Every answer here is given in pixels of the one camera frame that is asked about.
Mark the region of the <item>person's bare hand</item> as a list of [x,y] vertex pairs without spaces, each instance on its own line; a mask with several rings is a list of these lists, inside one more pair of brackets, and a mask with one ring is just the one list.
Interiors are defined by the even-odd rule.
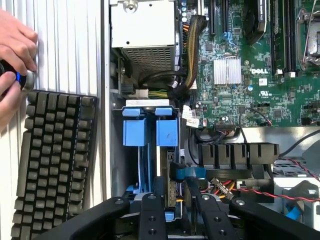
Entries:
[[[37,70],[37,33],[9,12],[0,10],[0,59],[25,76]],[[23,99],[21,86],[14,72],[0,77],[0,130],[3,131],[20,108]]]

